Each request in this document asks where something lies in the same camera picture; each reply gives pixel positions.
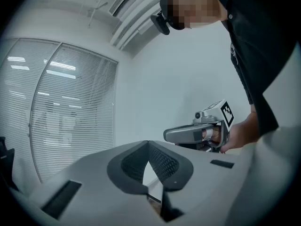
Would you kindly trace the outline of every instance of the mesh panel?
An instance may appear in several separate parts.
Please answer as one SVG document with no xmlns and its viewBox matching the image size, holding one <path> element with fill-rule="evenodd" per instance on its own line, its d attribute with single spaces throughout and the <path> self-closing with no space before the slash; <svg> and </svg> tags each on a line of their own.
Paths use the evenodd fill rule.
<svg viewBox="0 0 301 226">
<path fill-rule="evenodd" d="M 149 147 L 149 161 L 161 182 L 171 177 L 179 168 L 179 162 L 153 145 Z"/>
<path fill-rule="evenodd" d="M 148 146 L 144 145 L 122 160 L 121 168 L 125 174 L 137 182 L 143 183 L 143 175 L 148 162 Z"/>
</svg>

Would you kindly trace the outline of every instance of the white surface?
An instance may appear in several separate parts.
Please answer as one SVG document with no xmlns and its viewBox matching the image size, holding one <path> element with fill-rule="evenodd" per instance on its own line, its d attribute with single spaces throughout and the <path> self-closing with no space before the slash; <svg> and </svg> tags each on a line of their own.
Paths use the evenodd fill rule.
<svg viewBox="0 0 301 226">
<path fill-rule="evenodd" d="M 191 123 L 196 111 L 224 98 L 236 123 L 250 113 L 221 23 L 160 34 L 133 59 L 133 73 L 134 141 L 164 141 L 165 129 Z"/>
<path fill-rule="evenodd" d="M 301 48 L 297 43 L 286 65 L 263 93 L 280 127 L 301 124 Z"/>
<path fill-rule="evenodd" d="M 142 24 L 139 28 L 138 31 L 140 34 L 144 34 L 154 23 L 152 22 L 152 20 L 149 18 L 148 20 L 146 20 L 146 22 L 144 22 L 144 24 Z"/>
<path fill-rule="evenodd" d="M 115 90 L 115 145 L 133 141 L 131 136 L 131 59 L 109 45 L 110 28 L 89 18 L 54 9 L 31 9 L 16 16 L 6 37 L 27 37 L 61 41 L 107 56 L 118 61 Z"/>
</svg>

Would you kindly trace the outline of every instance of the window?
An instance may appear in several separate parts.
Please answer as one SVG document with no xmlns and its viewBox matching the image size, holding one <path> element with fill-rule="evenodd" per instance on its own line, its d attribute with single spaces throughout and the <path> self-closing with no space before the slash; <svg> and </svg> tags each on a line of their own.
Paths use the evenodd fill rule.
<svg viewBox="0 0 301 226">
<path fill-rule="evenodd" d="M 6 58 L 7 53 L 13 47 L 17 39 L 8 39 L 0 42 L 0 67 L 3 60 Z"/>
<path fill-rule="evenodd" d="M 0 68 L 0 135 L 15 148 L 13 179 L 25 194 L 73 161 L 114 146 L 116 68 L 116 61 L 67 44 L 14 44 Z"/>
</svg>

